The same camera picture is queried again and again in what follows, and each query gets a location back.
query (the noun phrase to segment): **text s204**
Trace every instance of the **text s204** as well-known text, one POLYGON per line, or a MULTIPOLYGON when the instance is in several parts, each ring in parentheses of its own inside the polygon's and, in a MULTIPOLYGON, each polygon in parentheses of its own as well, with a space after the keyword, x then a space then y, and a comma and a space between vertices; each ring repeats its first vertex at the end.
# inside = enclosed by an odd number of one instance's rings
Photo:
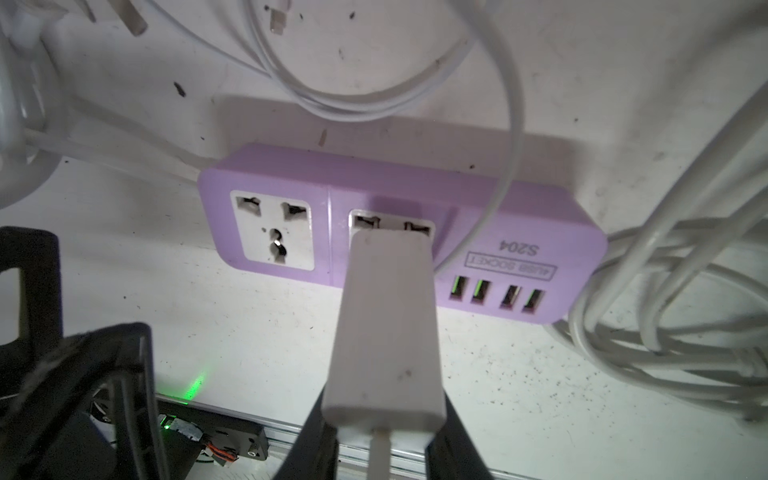
POLYGON ((502 240, 502 244, 498 249, 499 251, 506 250, 509 253, 519 253, 520 255, 528 255, 529 257, 536 257, 536 253, 538 253, 538 245, 521 242, 507 242, 504 240, 502 240))

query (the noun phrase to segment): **power strip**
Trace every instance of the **power strip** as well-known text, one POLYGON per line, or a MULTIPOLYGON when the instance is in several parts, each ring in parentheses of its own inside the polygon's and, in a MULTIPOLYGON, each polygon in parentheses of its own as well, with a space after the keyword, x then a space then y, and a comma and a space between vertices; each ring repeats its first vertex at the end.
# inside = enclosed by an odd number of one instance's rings
MULTIPOLYGON (((250 144, 197 181, 229 265, 342 287, 351 235, 410 229, 437 263, 482 212, 496 180, 250 144)), ((460 261, 435 276, 440 306, 529 323, 561 319, 607 249, 565 189, 514 182, 460 261)))

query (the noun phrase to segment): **socket hole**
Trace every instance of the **socket hole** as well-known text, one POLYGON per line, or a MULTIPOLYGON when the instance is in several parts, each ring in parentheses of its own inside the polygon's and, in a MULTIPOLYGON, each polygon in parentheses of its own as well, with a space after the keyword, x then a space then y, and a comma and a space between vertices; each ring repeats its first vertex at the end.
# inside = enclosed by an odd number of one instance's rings
POLYGON ((429 237, 429 227, 424 227, 423 225, 416 225, 413 222, 406 222, 405 223, 405 229, 406 230, 413 230, 415 232, 422 232, 427 237, 429 237))
POLYGON ((451 300, 461 300, 464 296, 464 288, 467 286, 469 278, 466 276, 457 276, 453 280, 453 288, 451 288, 451 300))
POLYGON ((356 215, 354 226, 357 228, 379 228, 381 221, 382 219, 378 217, 364 217, 363 215, 356 215))
POLYGON ((238 197, 237 208, 261 217, 261 200, 256 197, 238 197))
POLYGON ((283 207, 283 218, 288 221, 307 220, 308 218, 306 207, 291 205, 288 202, 283 202, 281 206, 283 207))
POLYGON ((480 280, 475 287, 475 292, 472 294, 472 303, 482 305, 485 302, 485 295, 488 293, 489 288, 491 288, 491 282, 480 280))
POLYGON ((515 305, 515 300, 518 299, 518 295, 520 294, 520 287, 517 285, 510 285, 507 289, 506 295, 504 295, 504 299, 502 300, 502 304, 498 306, 498 308, 511 310, 512 307, 515 305))
POLYGON ((523 312, 534 313, 541 303, 542 298, 544 298, 544 290, 534 290, 528 298, 528 302, 523 306, 523 312))
POLYGON ((270 230, 270 240, 272 240, 272 243, 270 244, 270 253, 272 254, 272 257, 274 257, 275 263, 285 265, 288 250, 285 248, 285 245, 283 245, 283 234, 277 228, 273 228, 270 230))

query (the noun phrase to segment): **white plug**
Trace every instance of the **white plug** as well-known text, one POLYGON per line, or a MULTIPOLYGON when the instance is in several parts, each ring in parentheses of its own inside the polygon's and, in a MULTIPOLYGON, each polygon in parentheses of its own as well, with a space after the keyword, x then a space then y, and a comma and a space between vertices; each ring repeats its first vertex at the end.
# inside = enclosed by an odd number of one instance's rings
POLYGON ((389 472, 388 435, 423 451, 445 423, 432 268, 421 232, 353 237, 322 411, 341 443, 371 445, 369 468, 386 454, 389 472))

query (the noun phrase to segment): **red wire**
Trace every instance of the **red wire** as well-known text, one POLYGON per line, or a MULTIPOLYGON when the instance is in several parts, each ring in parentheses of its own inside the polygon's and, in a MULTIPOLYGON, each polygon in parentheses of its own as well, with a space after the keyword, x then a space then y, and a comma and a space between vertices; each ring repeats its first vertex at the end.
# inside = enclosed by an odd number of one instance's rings
POLYGON ((208 445, 206 445, 216 456, 219 456, 223 458, 224 460, 229 460, 230 462, 234 462, 237 460, 237 455, 233 453, 229 453, 226 450, 218 449, 214 447, 210 442, 208 442, 208 445))

